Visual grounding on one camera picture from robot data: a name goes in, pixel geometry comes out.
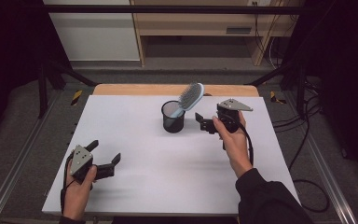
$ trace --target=hand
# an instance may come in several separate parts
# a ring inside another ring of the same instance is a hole
[[[243,114],[239,111],[240,123],[243,127],[246,127],[246,121]],[[230,133],[224,123],[219,118],[213,116],[213,124],[216,130],[219,132],[220,137],[225,144],[226,152],[229,157],[229,161],[232,169],[237,177],[242,176],[247,171],[253,168],[249,161],[248,147],[245,133],[242,129],[238,129],[234,133]]]
[[[65,194],[65,207],[63,215],[72,220],[80,221],[83,218],[87,201],[89,200],[91,184],[97,175],[97,167],[91,166],[87,172],[86,178],[80,185],[75,179],[69,175],[72,160],[69,161],[66,176],[66,184],[69,185]]]

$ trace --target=brush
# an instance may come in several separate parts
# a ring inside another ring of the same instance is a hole
[[[179,108],[170,115],[172,119],[167,120],[167,127],[172,125],[173,119],[180,117],[184,111],[193,108],[202,98],[203,93],[204,87],[201,83],[191,83],[188,85],[179,97]]]

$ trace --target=wooden shelf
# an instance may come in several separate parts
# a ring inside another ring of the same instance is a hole
[[[299,7],[303,0],[271,0],[275,7]],[[132,5],[247,6],[245,0],[131,0]],[[260,65],[272,36],[291,36],[296,21],[288,15],[133,14],[138,49],[145,65],[151,35],[243,36],[254,65]]]

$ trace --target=gray floor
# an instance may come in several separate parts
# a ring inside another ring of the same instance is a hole
[[[185,41],[186,44],[183,45],[180,53],[176,49],[177,45],[170,44],[172,41],[177,40],[159,40],[155,45],[149,46],[151,49],[148,51],[149,57],[145,67],[126,65],[118,69],[105,67],[98,70],[80,67],[78,71],[103,83],[186,84],[196,80],[204,84],[243,84],[255,80],[271,69],[268,64],[263,64],[257,68],[245,65],[250,63],[250,59],[243,54],[246,49],[239,44],[240,40],[228,44],[228,52],[225,51],[227,50],[227,42],[219,42],[223,41],[221,39],[211,39],[211,42],[208,42],[211,46],[204,44],[199,51],[192,52],[190,49],[193,50],[199,40],[190,38]],[[0,218],[58,220],[57,217],[41,212],[46,200],[44,194],[50,188],[58,171],[67,144],[71,141],[71,132],[76,129],[76,123],[87,102],[87,96],[92,93],[92,88],[79,84],[69,77],[65,79],[69,84],[64,91],[48,89],[49,95],[59,95],[58,100],[34,142],[34,147],[30,151],[21,171],[21,176],[8,198]],[[277,85],[279,80],[280,78],[276,77],[258,87],[260,95],[265,98],[271,120],[289,119],[295,115],[289,105],[272,103],[269,99],[271,91],[275,91],[278,99],[284,98],[283,92]],[[77,105],[70,105],[75,91],[79,89],[83,90],[79,102]],[[18,87],[10,94],[9,104],[0,124],[0,186],[37,121],[38,107],[36,82]],[[358,221],[357,162],[342,158],[339,143],[323,114],[317,114],[311,118],[310,130]],[[300,128],[295,128],[288,132],[277,133],[277,137],[286,163],[289,163],[296,153],[303,133]],[[293,179],[304,178],[316,182],[320,186],[324,185],[310,156],[308,146],[304,147],[291,174]],[[304,184],[298,184],[296,187],[303,204],[314,208],[324,206],[324,196],[315,187]],[[317,223],[340,223],[333,205],[321,214],[309,211],[307,213]]]

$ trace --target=white cabinet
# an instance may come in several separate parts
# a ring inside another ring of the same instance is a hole
[[[46,5],[129,5],[128,0],[44,0]],[[139,61],[131,14],[50,13],[70,61]]]

